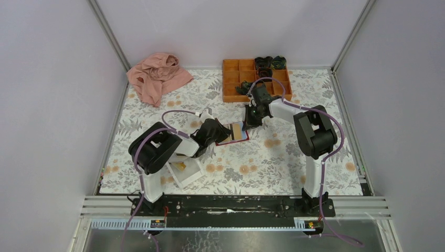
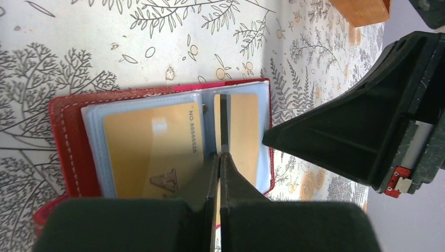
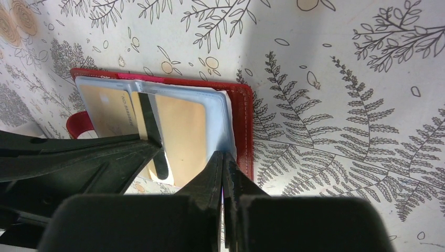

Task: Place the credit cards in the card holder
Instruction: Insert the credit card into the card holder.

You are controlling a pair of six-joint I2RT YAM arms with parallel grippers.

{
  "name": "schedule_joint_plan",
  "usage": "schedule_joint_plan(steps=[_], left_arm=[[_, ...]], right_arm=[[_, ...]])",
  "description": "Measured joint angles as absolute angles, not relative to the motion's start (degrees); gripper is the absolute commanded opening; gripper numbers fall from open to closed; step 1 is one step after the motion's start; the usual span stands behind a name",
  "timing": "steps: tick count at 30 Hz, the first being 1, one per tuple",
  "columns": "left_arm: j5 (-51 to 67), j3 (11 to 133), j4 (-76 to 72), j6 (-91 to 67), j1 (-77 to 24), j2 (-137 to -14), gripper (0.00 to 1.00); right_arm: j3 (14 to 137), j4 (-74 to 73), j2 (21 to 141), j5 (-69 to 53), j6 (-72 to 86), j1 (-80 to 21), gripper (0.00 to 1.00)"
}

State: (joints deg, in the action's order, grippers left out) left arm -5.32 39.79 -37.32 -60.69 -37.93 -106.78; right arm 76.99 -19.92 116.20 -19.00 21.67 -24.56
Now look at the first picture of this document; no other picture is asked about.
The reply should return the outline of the red card holder wallet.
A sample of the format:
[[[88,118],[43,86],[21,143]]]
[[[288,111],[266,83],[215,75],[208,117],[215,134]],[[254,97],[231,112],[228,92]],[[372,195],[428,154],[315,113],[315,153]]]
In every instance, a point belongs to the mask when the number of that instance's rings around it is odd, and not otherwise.
[[[243,130],[242,121],[225,124],[224,127],[229,129],[231,133],[226,139],[224,139],[219,143],[216,143],[216,146],[239,143],[243,141],[248,141],[250,139],[248,132],[246,130]]]

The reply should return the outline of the white plastic card box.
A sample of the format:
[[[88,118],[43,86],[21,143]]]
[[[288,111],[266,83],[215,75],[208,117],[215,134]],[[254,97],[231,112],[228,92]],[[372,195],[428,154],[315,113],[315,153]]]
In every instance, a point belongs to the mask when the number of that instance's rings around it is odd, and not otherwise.
[[[203,174],[203,170],[200,166],[200,163],[196,159],[186,159],[181,161],[186,164],[186,169],[181,172],[174,166],[172,163],[177,162],[167,162],[166,166],[170,173],[172,174],[173,179],[179,188],[183,189],[187,187],[189,184],[201,178]]]

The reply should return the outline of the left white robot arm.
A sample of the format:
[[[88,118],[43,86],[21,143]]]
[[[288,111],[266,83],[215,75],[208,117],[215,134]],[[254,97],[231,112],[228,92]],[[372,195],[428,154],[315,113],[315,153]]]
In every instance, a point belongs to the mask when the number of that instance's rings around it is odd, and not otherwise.
[[[151,216],[162,211],[162,170],[168,170],[180,188],[186,187],[203,176],[198,158],[210,145],[226,140],[231,134],[217,119],[207,118],[190,135],[157,122],[134,140],[129,154],[140,175],[143,209]]]

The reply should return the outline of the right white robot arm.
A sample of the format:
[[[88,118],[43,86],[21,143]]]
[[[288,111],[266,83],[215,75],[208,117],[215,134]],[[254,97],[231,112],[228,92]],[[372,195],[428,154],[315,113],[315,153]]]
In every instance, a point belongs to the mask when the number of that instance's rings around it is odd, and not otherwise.
[[[279,118],[292,123],[301,152],[306,156],[306,182],[301,202],[305,215],[314,216],[322,209],[318,197],[326,197],[325,162],[337,143],[337,134],[323,106],[304,108],[281,96],[272,96],[264,84],[253,83],[247,91],[250,104],[245,106],[243,130],[262,125],[263,118]]]

